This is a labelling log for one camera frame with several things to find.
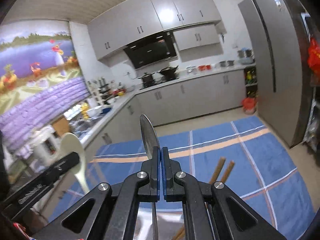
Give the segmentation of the wooden chopstick four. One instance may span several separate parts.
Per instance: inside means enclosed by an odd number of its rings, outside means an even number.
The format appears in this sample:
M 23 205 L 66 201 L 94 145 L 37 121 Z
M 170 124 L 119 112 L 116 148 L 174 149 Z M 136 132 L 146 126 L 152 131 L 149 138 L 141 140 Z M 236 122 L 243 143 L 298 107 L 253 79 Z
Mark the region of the wooden chopstick four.
M 226 158 L 225 157 L 221 157 L 217 163 L 217 166 L 214 170 L 214 173 L 209 181 L 209 184 L 212 184 L 213 182 L 217 181 L 218 176 L 221 173 L 221 170 L 225 164 Z M 177 239 L 182 239 L 185 236 L 185 229 L 184 226 L 181 227 L 178 232 L 176 233 L 176 235 L 174 237 L 172 237 L 172 240 L 177 240 Z

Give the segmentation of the wooden chopstick five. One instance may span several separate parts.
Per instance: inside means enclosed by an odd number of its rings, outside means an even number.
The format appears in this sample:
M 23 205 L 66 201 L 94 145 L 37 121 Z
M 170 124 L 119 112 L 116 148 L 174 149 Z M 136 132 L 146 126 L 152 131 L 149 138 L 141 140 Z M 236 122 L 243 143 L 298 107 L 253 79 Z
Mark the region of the wooden chopstick five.
M 229 162 L 229 164 L 227 165 L 227 168 L 226 168 L 225 172 L 223 173 L 222 177 L 220 178 L 220 180 L 218 180 L 218 178 L 217 178 L 217 181 L 225 183 L 227 181 L 229 175 L 231 174 L 231 171 L 232 171 L 234 165 L 235 165 L 235 162 L 231 160 Z

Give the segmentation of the cream plastic spoon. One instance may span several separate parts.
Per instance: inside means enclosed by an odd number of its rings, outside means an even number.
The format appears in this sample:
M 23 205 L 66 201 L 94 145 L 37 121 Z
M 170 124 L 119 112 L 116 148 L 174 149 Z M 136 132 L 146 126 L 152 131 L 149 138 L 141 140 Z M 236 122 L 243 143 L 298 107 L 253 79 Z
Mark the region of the cream plastic spoon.
M 71 172 L 77 179 L 84 193 L 89 193 L 86 181 L 86 153 L 79 140 L 73 133 L 65 133 L 62 136 L 59 149 L 59 157 L 67 157 L 71 161 Z

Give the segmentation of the metal spoon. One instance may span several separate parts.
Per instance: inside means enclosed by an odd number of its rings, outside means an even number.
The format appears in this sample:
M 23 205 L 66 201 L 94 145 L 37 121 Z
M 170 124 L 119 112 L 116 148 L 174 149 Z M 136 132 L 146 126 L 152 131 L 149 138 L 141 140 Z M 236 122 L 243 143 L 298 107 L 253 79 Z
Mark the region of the metal spoon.
M 159 166 L 160 166 L 160 146 L 157 134 L 149 118 L 142 114 L 140 116 L 140 130 L 142 134 L 143 144 L 147 158 L 151 160 L 151 173 L 150 173 L 150 189 L 153 201 L 152 207 L 152 239 L 159 239 L 158 237 L 158 223 L 156 202 L 160 198 L 160 181 L 159 181 Z

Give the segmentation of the kitchen sink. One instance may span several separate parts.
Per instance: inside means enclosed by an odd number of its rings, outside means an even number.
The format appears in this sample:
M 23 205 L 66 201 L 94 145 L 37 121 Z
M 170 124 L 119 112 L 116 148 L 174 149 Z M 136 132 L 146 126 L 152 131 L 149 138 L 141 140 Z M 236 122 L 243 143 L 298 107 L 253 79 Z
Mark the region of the kitchen sink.
M 68 118 L 70 132 L 82 139 L 104 117 L 103 114 L 84 119 L 81 113 Z

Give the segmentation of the white utensil holder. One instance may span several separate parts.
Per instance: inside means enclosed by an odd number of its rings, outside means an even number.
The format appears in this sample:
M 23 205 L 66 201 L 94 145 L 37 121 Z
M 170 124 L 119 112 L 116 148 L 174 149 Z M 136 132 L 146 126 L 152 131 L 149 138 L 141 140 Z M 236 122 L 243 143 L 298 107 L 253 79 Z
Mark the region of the white utensil holder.
M 183 227 L 181 203 L 167 203 L 161 199 L 156 203 L 158 239 L 174 239 Z M 153 239 L 151 203 L 140 203 L 133 239 Z

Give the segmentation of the white rice cooker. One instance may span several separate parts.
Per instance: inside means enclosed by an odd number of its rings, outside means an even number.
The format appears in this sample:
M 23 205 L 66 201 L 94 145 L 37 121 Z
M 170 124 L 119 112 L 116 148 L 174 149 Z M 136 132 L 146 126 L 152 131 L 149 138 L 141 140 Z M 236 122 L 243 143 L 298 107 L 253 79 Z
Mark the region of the white rice cooker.
M 30 137 L 29 145 L 33 154 L 44 166 L 50 166 L 58 155 L 59 142 L 54 133 L 55 130 L 49 125 L 34 130 Z

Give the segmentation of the wooden cutting board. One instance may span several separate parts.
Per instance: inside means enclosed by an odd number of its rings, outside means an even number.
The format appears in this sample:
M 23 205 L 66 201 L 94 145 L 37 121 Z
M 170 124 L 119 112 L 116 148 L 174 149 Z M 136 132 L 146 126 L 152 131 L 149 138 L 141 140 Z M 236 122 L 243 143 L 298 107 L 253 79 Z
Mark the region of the wooden cutting board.
M 70 132 L 69 121 L 64 115 L 55 120 L 52 123 L 52 127 L 59 137 L 62 137 L 65 133 Z

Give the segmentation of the red floor bag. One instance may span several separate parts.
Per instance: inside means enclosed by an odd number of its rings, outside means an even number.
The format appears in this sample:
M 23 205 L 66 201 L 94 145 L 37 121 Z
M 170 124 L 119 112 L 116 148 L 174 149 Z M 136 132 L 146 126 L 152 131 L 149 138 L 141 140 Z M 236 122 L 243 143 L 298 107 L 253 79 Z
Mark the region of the red floor bag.
M 242 100 L 242 110 L 247 115 L 252 115 L 256 111 L 256 100 L 255 98 L 245 98 Z

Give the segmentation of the grey lower cabinets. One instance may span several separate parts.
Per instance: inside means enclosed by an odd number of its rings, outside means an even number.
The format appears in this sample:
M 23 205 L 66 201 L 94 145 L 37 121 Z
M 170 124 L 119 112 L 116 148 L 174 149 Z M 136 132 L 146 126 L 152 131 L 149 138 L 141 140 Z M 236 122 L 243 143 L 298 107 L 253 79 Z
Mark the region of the grey lower cabinets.
M 245 96 L 242 68 L 215 70 L 135 90 L 119 98 L 81 143 L 92 157 L 108 142 L 140 139 L 141 114 L 153 126 L 167 125 L 240 107 Z

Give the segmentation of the grey cabinets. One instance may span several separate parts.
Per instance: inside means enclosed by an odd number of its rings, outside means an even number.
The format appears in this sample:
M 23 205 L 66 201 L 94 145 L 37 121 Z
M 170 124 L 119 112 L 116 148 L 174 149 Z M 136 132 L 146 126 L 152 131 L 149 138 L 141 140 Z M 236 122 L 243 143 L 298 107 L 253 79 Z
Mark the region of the grey cabinets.
M 126 0 L 88 24 L 97 59 L 161 31 L 219 23 L 213 0 Z
M 135 90 L 119 98 L 81 143 L 92 157 L 108 142 L 140 139 L 141 114 L 153 126 L 167 125 L 240 107 L 245 96 L 242 68 L 215 70 Z

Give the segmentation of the black cooking pot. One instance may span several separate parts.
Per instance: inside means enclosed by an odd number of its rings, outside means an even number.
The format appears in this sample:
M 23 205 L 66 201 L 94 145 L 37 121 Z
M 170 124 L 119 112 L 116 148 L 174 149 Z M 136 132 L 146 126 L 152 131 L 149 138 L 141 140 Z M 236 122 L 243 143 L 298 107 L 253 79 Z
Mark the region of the black cooking pot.
M 139 77 L 142 80 L 143 87 L 150 87 L 155 85 L 155 80 L 153 78 L 153 73 L 145 72 L 143 76 Z

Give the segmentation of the black wok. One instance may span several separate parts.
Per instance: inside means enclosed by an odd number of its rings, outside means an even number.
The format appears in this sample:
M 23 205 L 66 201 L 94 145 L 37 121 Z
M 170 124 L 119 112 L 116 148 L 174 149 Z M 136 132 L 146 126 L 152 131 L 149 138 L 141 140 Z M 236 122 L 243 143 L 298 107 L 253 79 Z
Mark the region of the black wok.
M 176 67 L 165 67 L 161 69 L 158 73 L 163 75 L 167 80 L 173 80 L 176 79 L 176 70 L 178 69 L 178 66 Z

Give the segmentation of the steel steamer pot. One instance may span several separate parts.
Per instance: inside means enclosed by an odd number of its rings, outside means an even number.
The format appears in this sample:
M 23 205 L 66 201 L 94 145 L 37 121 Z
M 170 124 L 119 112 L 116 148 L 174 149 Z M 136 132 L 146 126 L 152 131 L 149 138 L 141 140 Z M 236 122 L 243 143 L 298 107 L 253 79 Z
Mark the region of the steel steamer pot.
M 253 64 L 254 57 L 251 49 L 243 48 L 237 51 L 240 64 Z

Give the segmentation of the black range hood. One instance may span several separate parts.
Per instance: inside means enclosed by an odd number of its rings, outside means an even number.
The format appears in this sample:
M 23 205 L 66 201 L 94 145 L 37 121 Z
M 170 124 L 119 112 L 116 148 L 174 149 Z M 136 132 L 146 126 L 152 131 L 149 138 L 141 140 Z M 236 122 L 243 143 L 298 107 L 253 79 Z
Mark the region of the black range hood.
M 125 47 L 124 51 L 135 69 L 177 56 L 172 34 L 167 31 L 132 42 Z

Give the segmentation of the red plastic bag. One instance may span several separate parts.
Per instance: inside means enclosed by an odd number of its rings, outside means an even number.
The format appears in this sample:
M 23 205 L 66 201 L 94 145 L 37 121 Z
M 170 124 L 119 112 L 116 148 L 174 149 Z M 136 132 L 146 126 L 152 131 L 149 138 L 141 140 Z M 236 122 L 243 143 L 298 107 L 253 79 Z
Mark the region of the red plastic bag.
M 310 38 L 310 46 L 308 48 L 308 66 L 313 73 L 320 76 L 320 47 L 314 37 Z

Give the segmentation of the grey refrigerator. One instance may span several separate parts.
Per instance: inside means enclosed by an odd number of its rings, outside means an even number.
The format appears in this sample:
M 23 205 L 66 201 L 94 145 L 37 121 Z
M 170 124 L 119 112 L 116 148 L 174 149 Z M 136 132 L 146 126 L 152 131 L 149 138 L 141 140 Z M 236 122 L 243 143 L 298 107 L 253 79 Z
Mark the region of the grey refrigerator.
M 302 142 L 313 91 L 299 0 L 243 0 L 258 79 L 258 113 L 289 147 Z

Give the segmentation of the grey upper cabinets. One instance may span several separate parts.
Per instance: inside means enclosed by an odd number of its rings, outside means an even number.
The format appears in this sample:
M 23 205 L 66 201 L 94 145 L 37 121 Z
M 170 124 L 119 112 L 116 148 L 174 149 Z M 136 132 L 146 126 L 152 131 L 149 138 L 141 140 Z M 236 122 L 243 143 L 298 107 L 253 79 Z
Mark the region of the grey upper cabinets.
M 219 23 L 213 0 L 126 0 L 88 24 L 97 59 L 161 31 Z

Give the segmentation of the wall mural poster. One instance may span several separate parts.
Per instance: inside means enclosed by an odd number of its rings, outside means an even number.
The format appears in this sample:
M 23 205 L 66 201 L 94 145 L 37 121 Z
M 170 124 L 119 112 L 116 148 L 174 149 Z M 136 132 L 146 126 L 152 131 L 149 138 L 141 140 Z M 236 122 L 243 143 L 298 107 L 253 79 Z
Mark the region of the wall mural poster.
M 1 25 L 1 132 L 10 152 L 87 97 L 67 21 Z

